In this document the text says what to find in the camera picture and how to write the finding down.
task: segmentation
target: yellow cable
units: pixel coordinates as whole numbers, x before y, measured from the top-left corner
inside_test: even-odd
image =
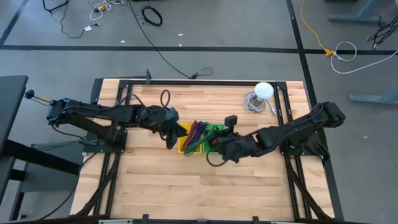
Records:
[[[325,51],[325,55],[326,57],[329,57],[331,55],[333,55],[333,53],[335,52],[334,50],[330,50],[327,49],[326,47],[324,47],[319,39],[318,34],[307,24],[307,22],[305,22],[304,17],[303,17],[303,8],[304,8],[304,4],[305,4],[305,0],[303,0],[303,3],[301,4],[301,8],[300,8],[300,15],[301,15],[301,20],[303,20],[305,26],[312,31],[315,34],[315,37],[317,37],[318,43],[321,46],[321,48]]]
[[[41,97],[41,96],[33,96],[33,98],[36,98],[36,99],[38,99],[38,100],[42,100],[42,101],[44,101],[44,102],[50,103],[50,100],[48,100],[48,99],[46,99],[46,98],[43,98],[43,97]]]

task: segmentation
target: yellow bin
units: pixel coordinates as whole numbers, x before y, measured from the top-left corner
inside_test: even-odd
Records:
[[[187,133],[189,134],[192,124],[181,124],[181,126],[183,128],[185,128],[187,130]],[[182,146],[184,145],[185,141],[187,140],[187,137],[188,136],[184,136],[184,137],[178,139],[178,152],[184,153],[184,151],[182,151]],[[200,144],[200,146],[197,147],[197,149],[193,153],[194,154],[201,154],[202,148],[203,148],[203,144]]]

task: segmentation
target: wooden table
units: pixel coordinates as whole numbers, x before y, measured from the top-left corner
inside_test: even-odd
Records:
[[[118,79],[103,81],[99,104],[114,105],[118,83]],[[287,86],[293,117],[307,114],[303,83],[287,82]],[[180,124],[194,120],[224,123],[226,116],[235,114],[238,116],[235,130],[241,134],[278,126],[277,116],[269,107],[262,113],[248,113],[242,106],[243,96],[253,91],[253,86],[134,85],[132,92],[146,105],[159,105],[164,89],[171,92],[169,107],[179,112]],[[285,111],[283,97],[281,102]],[[132,98],[131,104],[134,103],[137,101]],[[82,208],[97,188],[103,156],[96,155],[82,168],[72,214]],[[219,155],[211,155],[210,160],[221,161]],[[321,160],[302,156],[302,164],[308,191],[324,212],[333,217]],[[300,214],[304,217],[302,198],[297,188],[296,191]],[[141,218],[145,213],[151,219],[252,220],[258,216],[260,220],[293,220],[284,158],[276,150],[262,157],[241,159],[239,164],[229,161],[224,166],[212,167],[204,154],[185,157],[177,152],[177,145],[172,150],[166,149],[158,134],[129,129],[111,218]]]

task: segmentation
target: wire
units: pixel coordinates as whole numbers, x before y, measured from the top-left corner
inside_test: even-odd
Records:
[[[50,106],[50,105],[45,105],[44,103],[40,102],[39,100],[35,100],[35,99],[32,99],[32,98],[30,100],[33,100],[34,102],[40,103],[43,106]]]
[[[86,159],[86,161],[84,161],[84,163],[82,163],[82,165],[80,166],[79,173],[80,173],[80,171],[81,171],[81,168],[82,168],[92,157],[94,157],[96,154],[97,154],[97,153],[92,154],[89,158]],[[58,209],[60,209],[60,207],[62,207],[62,205],[65,204],[65,203],[68,201],[68,199],[72,196],[72,193],[76,190],[76,188],[77,188],[77,183],[76,183],[76,185],[74,186],[74,188],[72,189],[72,191],[70,192],[70,194],[68,195],[68,197],[67,197],[57,208],[55,208],[54,210],[52,210],[50,213],[46,214],[46,215],[43,216],[42,218],[38,219],[37,221],[43,220],[43,219],[49,217],[50,215],[54,214]]]
[[[145,10],[151,10],[152,12],[154,12],[156,14],[157,17],[159,17],[160,22],[153,22],[150,19],[148,19],[148,17],[145,15]],[[160,12],[158,10],[156,10],[154,7],[152,6],[142,6],[141,7],[141,14],[144,17],[144,20],[148,23],[150,23],[153,26],[161,26],[163,24],[163,17],[162,15],[160,15]]]
[[[73,136],[73,137],[78,137],[78,138],[80,138],[81,140],[85,140],[83,137],[78,136],[78,135],[76,135],[76,134],[64,133],[64,132],[58,130],[57,128],[55,128],[54,125],[51,125],[51,127],[52,127],[52,129],[54,129],[54,131],[56,131],[56,132],[58,132],[58,133],[60,133],[60,134],[64,134],[64,135],[68,135],[68,136]]]
[[[253,104],[250,104],[250,101],[251,101],[254,97],[256,97],[256,93],[255,93],[255,92],[249,92],[249,93],[247,93],[247,94],[244,96],[244,98],[242,99],[242,104],[243,104],[243,106],[246,108],[246,110],[247,110],[248,112],[254,112],[254,113],[259,113],[259,112],[261,112],[261,111],[262,111],[262,110],[261,110],[261,107],[264,105],[265,102],[267,102],[268,105],[269,105],[269,108],[270,108],[271,112],[272,112],[273,114],[276,114],[275,108],[274,108],[273,106],[271,106],[271,104],[268,102],[267,99],[263,100],[259,106],[254,106]]]
[[[61,20],[60,20],[60,22],[59,22],[59,24],[61,25],[61,32],[62,32],[63,34],[65,34],[65,35],[67,35],[67,36],[69,37],[69,39],[79,39],[79,38],[82,37],[82,35],[84,34],[84,32],[85,32],[84,29],[81,31],[80,35],[75,36],[75,37],[71,37],[67,32],[63,31],[63,23],[62,23],[62,21],[64,20],[64,18],[65,18],[66,15],[67,15],[68,6],[69,6],[69,4],[67,4],[67,5],[65,6],[65,8],[64,8],[64,10],[63,10],[63,16],[62,16],[62,18],[61,18]]]
[[[110,10],[112,9],[112,5],[114,5],[114,4],[121,4],[121,3],[120,3],[120,2],[116,2],[116,1],[110,1],[110,0],[105,0],[105,1],[103,1],[103,2],[98,3],[98,4],[95,5],[95,6],[93,7],[93,9],[91,10],[90,19],[91,19],[92,21],[97,21],[98,19],[101,19],[101,18],[104,16],[103,11],[102,11],[101,9],[98,9],[98,6],[103,5],[103,6],[105,6],[105,9],[106,9],[107,11],[110,11]],[[99,17],[93,19],[93,12],[100,12],[101,15],[100,15]]]
[[[209,153],[210,153],[210,151],[208,151],[207,153],[206,153],[206,160],[207,160],[207,163],[209,163],[209,165],[211,165],[212,167],[220,167],[220,166],[222,166],[222,165],[224,165],[224,164],[226,164],[228,161],[224,161],[224,162],[222,162],[222,163],[220,163],[220,164],[213,164],[213,163],[211,163],[210,162],[210,160],[209,160]]]
[[[370,38],[368,41],[373,40],[372,50],[375,50],[379,44],[383,43],[387,38],[391,36],[395,31],[398,30],[398,15],[393,18],[393,20],[382,26],[381,25],[381,16],[379,16],[379,30]]]
[[[187,140],[185,140],[182,146],[182,150],[184,151],[185,156],[191,156],[195,152],[195,148],[192,148],[192,150],[187,150],[188,146],[200,141],[201,135],[206,132],[208,126],[209,123],[207,122],[202,122],[202,121],[193,122]]]
[[[340,57],[340,56],[337,54],[338,47],[339,47],[341,44],[350,44],[351,46],[354,47],[354,49],[355,49],[355,54],[354,54],[354,57],[353,57],[353,58],[351,58],[351,59],[344,59],[344,58]],[[394,55],[396,55],[397,53],[398,53],[398,50],[397,50],[396,52],[394,52],[392,55],[390,55],[389,57],[387,57],[387,58],[385,58],[385,59],[382,59],[382,60],[380,60],[380,61],[378,61],[378,62],[374,62],[374,63],[371,63],[371,64],[369,64],[369,65],[365,65],[365,66],[363,66],[363,67],[357,68],[357,69],[352,70],[352,71],[348,71],[348,72],[339,72],[339,71],[337,71],[337,70],[335,69],[335,67],[333,66],[333,57],[336,56],[336,58],[337,58],[338,60],[342,60],[342,61],[344,61],[344,62],[350,62],[350,61],[352,61],[352,60],[354,60],[354,59],[356,58],[356,54],[357,54],[357,49],[356,49],[356,47],[355,47],[355,45],[354,45],[353,43],[348,42],[348,41],[343,41],[343,42],[340,42],[340,43],[337,45],[335,52],[334,52],[333,55],[331,56],[331,58],[330,58],[330,65],[331,65],[331,68],[332,68],[336,73],[345,75],[345,74],[350,74],[350,73],[353,73],[353,72],[357,72],[357,71],[359,71],[359,70],[362,70],[362,69],[364,69],[364,68],[368,68],[368,67],[373,66],[373,65],[377,65],[378,63],[381,63],[381,62],[383,62],[383,61],[386,61],[386,60],[392,58],[392,57],[393,57]]]
[[[127,1],[127,2],[128,2],[129,6],[130,6],[131,12],[134,14],[134,18],[136,19],[137,24],[138,24],[138,26],[139,26],[139,28],[140,28],[142,34],[144,34],[144,37],[148,40],[148,42],[151,44],[151,46],[153,46],[153,48],[156,50],[156,52],[159,54],[159,56],[160,56],[168,65],[170,65],[170,67],[172,67],[172,68],[173,68],[174,70],[176,70],[179,74],[181,74],[181,75],[187,77],[188,79],[195,79],[197,76],[200,76],[200,75],[202,75],[202,76],[210,76],[210,75],[213,74],[213,72],[214,72],[213,67],[205,67],[205,68],[202,68],[202,69],[200,69],[199,71],[195,72],[191,77],[189,77],[188,75],[186,75],[185,73],[181,72],[179,69],[177,69],[176,67],[174,67],[172,64],[170,64],[170,62],[168,62],[168,61],[166,60],[166,58],[164,58],[163,55],[159,52],[159,50],[158,50],[157,47],[152,43],[152,41],[149,40],[147,34],[145,33],[144,29],[141,27],[141,24],[140,24],[140,22],[139,22],[138,19],[137,19],[137,14],[134,12],[134,9],[132,8],[131,2],[130,2],[130,1]],[[202,70],[207,69],[207,68],[211,68],[211,72],[210,72],[210,73],[207,73],[207,74],[205,74],[205,73],[203,74],[203,73],[202,73]]]
[[[166,102],[166,104],[163,103],[163,94],[164,93],[167,93],[167,102]],[[151,110],[151,112],[159,112],[159,111],[162,111],[162,110],[166,110],[167,106],[170,103],[170,99],[171,99],[170,91],[169,90],[163,90],[162,94],[160,94],[160,104],[163,106],[163,108],[158,109],[158,110]]]
[[[319,39],[318,34],[315,32],[315,30],[313,30],[308,24],[307,22],[305,22],[304,16],[303,16],[303,8],[304,8],[304,4],[305,4],[305,0],[303,0],[303,3],[301,4],[301,8],[300,8],[300,15],[301,15],[301,20],[303,20],[304,25],[315,34],[315,37],[317,37],[318,40],[318,44],[319,46],[321,46],[321,48],[325,51],[325,55],[331,56],[333,54],[333,50],[327,49],[326,47],[323,46],[323,44],[321,43],[321,40]]]
[[[44,152],[44,151],[48,151],[48,150],[52,150],[52,149],[58,149],[58,148],[61,148],[61,147],[69,146],[69,145],[71,145],[71,144],[73,144],[75,142],[77,142],[77,141],[66,141],[66,142],[62,142],[62,143],[60,143],[60,144],[58,144],[56,146],[44,146],[44,147],[35,148],[35,149],[36,150],[41,150],[42,152]]]

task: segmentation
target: gray floor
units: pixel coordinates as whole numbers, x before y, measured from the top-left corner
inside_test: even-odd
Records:
[[[58,4],[63,0],[47,1]],[[22,0],[0,1],[0,32],[14,16]],[[127,7],[114,6],[99,20],[100,26],[84,33],[81,39],[68,39],[55,22],[62,17],[50,14],[41,1],[30,0],[10,33],[6,45],[61,46],[149,46]],[[332,12],[355,12],[357,4],[307,0],[305,18],[317,30],[326,47],[333,49],[341,41],[351,41],[358,49],[369,50],[366,38],[377,25],[331,23]],[[296,48],[286,2],[280,0],[161,0],[151,1],[164,17],[162,27],[144,24],[149,38],[158,46],[186,47],[275,47]],[[298,26],[306,49],[319,49],[315,37],[300,20],[301,0],[293,0]],[[135,2],[139,11],[143,2]],[[65,31],[78,34],[92,24],[86,1],[71,1]],[[384,0],[375,15],[397,14],[393,0]],[[394,34],[378,49],[395,50]],[[249,52],[164,52],[170,63],[192,74],[205,66],[215,69],[213,79],[304,80],[298,54]],[[393,58],[383,64],[352,75],[339,75],[330,68],[330,59],[322,55],[306,55],[318,101],[334,101],[347,115],[345,124],[327,130],[326,136],[333,159],[336,182],[346,220],[367,223],[395,223],[398,196],[398,151],[396,106],[350,103],[349,94],[383,94],[397,89],[398,77]],[[351,63],[335,65],[351,70],[380,60],[385,56],[358,56]],[[120,51],[52,51],[0,50],[0,75],[28,75],[28,88],[38,95],[59,99],[69,97],[88,101],[93,80],[98,77],[143,75],[148,68],[154,78],[181,78],[156,52]],[[10,138],[23,144],[62,142],[72,138],[55,133],[45,120],[46,108],[23,100]],[[70,126],[63,130],[83,135]],[[8,191],[15,189],[16,183]],[[40,218],[55,208],[68,191],[30,193],[25,196],[22,213],[29,219]],[[71,200],[52,217],[68,215]],[[6,212],[4,202],[1,212]]]

